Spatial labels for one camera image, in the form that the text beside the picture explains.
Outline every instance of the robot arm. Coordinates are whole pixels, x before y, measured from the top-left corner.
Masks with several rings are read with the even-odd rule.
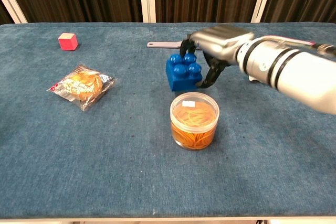
[[[192,33],[182,41],[180,54],[203,51],[210,67],[197,85],[213,85],[227,66],[239,65],[242,72],[317,111],[336,114],[336,62],[290,46],[316,49],[336,56],[336,48],[279,36],[254,38],[237,27],[221,25]]]

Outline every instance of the red cube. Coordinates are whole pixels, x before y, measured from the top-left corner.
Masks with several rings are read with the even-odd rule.
[[[76,50],[78,46],[76,34],[62,33],[58,37],[59,44],[61,45],[62,50]]]

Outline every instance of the blue lego block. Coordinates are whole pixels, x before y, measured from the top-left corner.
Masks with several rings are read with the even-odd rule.
[[[197,89],[195,84],[202,80],[201,66],[196,63],[197,57],[187,53],[171,55],[166,62],[166,75],[172,91]]]

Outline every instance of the clear plastic container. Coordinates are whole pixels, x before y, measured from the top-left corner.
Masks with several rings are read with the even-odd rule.
[[[219,107],[206,94],[189,92],[174,99],[170,106],[174,141],[188,150],[201,150],[214,139]]]

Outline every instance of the plastic wrapper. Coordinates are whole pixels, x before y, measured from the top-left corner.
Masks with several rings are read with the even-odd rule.
[[[114,77],[79,65],[48,91],[67,99],[85,111],[112,88],[115,81]]]

